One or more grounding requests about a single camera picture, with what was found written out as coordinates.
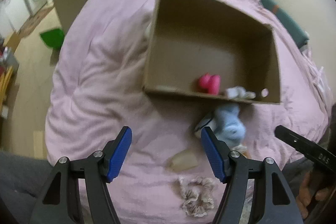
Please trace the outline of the person right hand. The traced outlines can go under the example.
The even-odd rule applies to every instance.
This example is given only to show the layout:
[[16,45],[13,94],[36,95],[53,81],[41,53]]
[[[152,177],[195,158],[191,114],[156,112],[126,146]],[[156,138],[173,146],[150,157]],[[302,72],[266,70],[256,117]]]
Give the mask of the person right hand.
[[299,208],[302,219],[307,219],[311,211],[307,208],[312,202],[316,202],[313,209],[319,209],[326,205],[330,196],[333,194],[335,185],[320,189],[317,192],[313,191],[313,182],[316,180],[313,176],[315,173],[309,171],[305,174],[301,185],[299,186],[299,192],[295,198],[297,206]]

